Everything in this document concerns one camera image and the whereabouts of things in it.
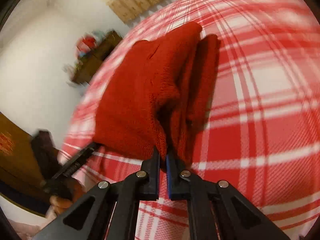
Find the person's left hand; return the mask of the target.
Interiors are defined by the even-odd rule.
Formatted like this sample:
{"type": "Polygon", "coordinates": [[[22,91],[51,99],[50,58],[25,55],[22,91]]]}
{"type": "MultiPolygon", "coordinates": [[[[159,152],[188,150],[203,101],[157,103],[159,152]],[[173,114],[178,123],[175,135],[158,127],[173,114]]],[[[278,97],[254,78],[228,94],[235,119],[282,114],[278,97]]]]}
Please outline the person's left hand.
{"type": "Polygon", "coordinates": [[[75,178],[69,178],[67,180],[67,185],[72,193],[71,199],[62,198],[58,195],[52,195],[50,197],[51,207],[57,216],[64,213],[86,193],[83,185],[75,178]]]}

